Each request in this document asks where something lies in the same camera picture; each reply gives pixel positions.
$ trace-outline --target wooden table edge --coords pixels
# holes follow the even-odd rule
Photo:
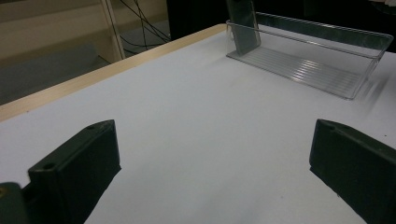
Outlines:
[[[11,119],[20,114],[27,113],[30,110],[53,102],[73,92],[82,90],[106,78],[113,77],[125,70],[136,67],[142,63],[149,62],[175,50],[187,47],[188,45],[196,43],[212,35],[216,35],[225,31],[225,29],[225,24],[218,24],[209,27],[192,35],[187,35],[180,39],[166,43],[155,49],[147,50],[133,57],[94,70],[83,76],[70,79],[43,91],[38,91],[5,105],[0,105],[0,121]]]

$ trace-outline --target dark background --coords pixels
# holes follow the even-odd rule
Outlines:
[[[225,0],[167,0],[167,6],[172,39],[229,19]],[[368,0],[254,0],[254,6],[258,12],[396,36],[396,7],[383,12],[389,8]],[[396,41],[388,51],[396,52]]]

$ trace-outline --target white tabletop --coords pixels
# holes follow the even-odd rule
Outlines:
[[[0,122],[0,182],[116,121],[122,170],[86,223],[364,221],[309,171],[317,119],[396,147],[396,55],[354,101],[225,56],[225,32]]]

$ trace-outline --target clear plastic tray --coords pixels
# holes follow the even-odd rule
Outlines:
[[[391,35],[260,12],[256,20],[258,29],[226,22],[228,57],[348,100],[393,40]],[[236,50],[235,30],[254,31],[259,46],[248,53]]]

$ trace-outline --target gray floor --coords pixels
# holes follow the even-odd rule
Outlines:
[[[165,35],[169,34],[168,21],[158,22],[153,25]],[[121,34],[123,39],[133,44],[128,44],[125,40],[122,40],[124,48],[128,50],[125,51],[125,56],[130,57],[165,43],[167,41],[165,40],[166,36],[160,34],[159,31],[157,33],[163,38],[159,38],[157,34],[152,34],[148,30],[143,34],[142,29]],[[154,46],[144,47],[144,39],[146,39],[146,45]],[[106,65],[108,65],[108,62],[97,55],[93,45],[86,44],[27,62],[1,67],[0,105]]]

